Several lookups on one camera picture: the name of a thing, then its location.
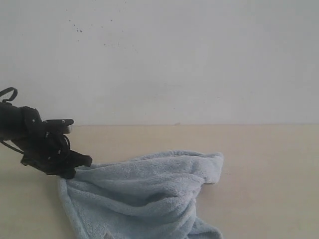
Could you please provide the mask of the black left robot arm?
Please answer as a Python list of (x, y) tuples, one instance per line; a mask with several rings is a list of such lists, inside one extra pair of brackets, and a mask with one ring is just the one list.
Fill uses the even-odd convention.
[(42, 120), (36, 109), (1, 103), (0, 142), (22, 154), (22, 165), (72, 179), (77, 167), (92, 164), (90, 156), (71, 150), (67, 134), (73, 123), (72, 119)]

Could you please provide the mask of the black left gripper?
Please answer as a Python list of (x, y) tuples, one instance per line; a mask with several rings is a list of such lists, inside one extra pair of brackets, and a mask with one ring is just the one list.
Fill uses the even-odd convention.
[(75, 177), (75, 166), (91, 166), (92, 157), (70, 151), (70, 141), (64, 134), (45, 131), (43, 120), (36, 109), (21, 107), (20, 110), (26, 133), (24, 137), (16, 139), (14, 144), (23, 151), (23, 165), (63, 179)]

